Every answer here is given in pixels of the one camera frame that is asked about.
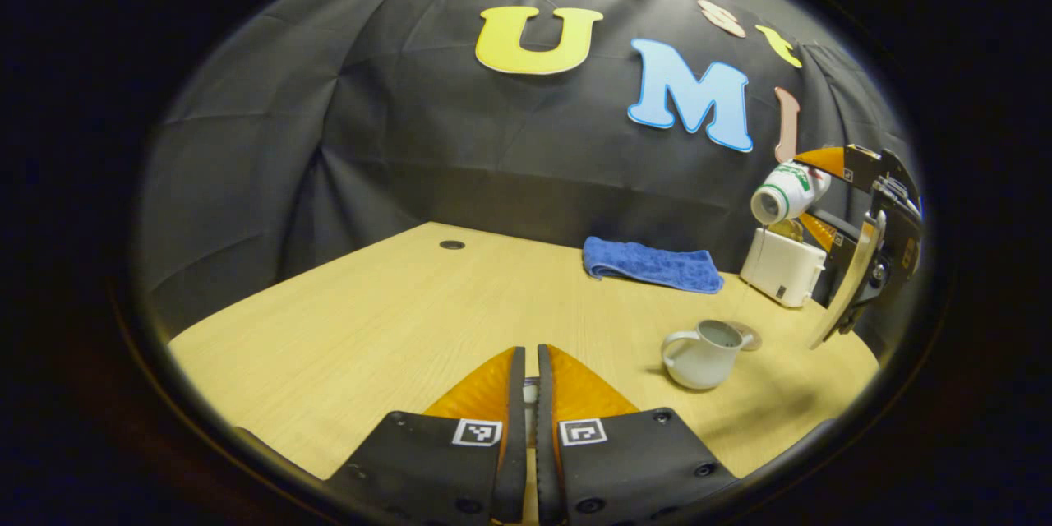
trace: yellow letter u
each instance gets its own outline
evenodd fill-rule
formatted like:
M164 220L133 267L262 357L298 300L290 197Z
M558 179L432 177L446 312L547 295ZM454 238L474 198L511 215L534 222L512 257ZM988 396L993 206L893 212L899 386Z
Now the yellow letter u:
M519 45L526 20L540 13L532 5L501 5L482 12L486 23L479 33L474 55L485 66L508 74L555 74L576 68L591 46L591 24L603 15L594 9L557 8L563 37L551 50L527 50Z

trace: blue letter m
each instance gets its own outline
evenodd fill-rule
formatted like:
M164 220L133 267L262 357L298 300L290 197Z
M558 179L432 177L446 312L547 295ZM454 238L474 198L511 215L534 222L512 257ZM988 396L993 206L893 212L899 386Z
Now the blue letter m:
M668 128L675 117L666 107L665 93L672 95L687 132L694 134L713 107L716 110L705 133L721 146L741 153L752 150L745 126L745 84L741 69L713 62L700 80L675 47L649 39L632 39L632 47L643 58L640 102L628 107L628 117L643 125Z

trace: mug handle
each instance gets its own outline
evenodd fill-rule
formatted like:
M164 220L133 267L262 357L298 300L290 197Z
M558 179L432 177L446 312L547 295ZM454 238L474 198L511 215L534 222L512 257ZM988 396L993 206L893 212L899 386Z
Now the mug handle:
M665 350L668 349L669 345L672 345L673 343L683 339L692 339L694 341L702 341L702 338L697 336L697 331L676 331L665 338L665 341L663 341L661 344L661 359L663 362L665 362L666 366L672 366L674 362L668 357L668 355L665 355Z

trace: black fabric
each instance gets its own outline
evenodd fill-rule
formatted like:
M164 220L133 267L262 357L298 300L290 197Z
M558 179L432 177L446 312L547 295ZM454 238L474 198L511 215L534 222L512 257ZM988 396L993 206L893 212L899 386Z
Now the black fabric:
M709 0L747 31L729 36L697 1L275 2L208 58L156 134L138 219L149 304L175 335L428 220L579 248L596 235L707 249L736 272L756 226L749 197L776 165L775 85L801 103L800 151L857 143L913 164L903 123L844 50ZM513 76L474 57L479 14L498 5L541 9L522 39L533 50L558 45L558 6L604 18L576 68ZM803 68L755 24L789 40ZM713 61L747 74L753 150L688 134L679 117L669 129L630 121L635 38L669 43L696 77ZM855 223L867 204L837 184L823 201Z

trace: green label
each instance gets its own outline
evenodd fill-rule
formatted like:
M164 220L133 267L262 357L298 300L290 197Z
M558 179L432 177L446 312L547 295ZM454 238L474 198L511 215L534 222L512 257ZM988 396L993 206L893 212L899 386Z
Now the green label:
M782 170L782 173L788 173L789 175L793 175L793 177L795 177L800 181L800 184L804 185L805 191L811 190L811 184L810 182L807 182L807 174L804 173L804 170L800 170L798 167L792 167L789 165L778 165L778 167L774 170Z

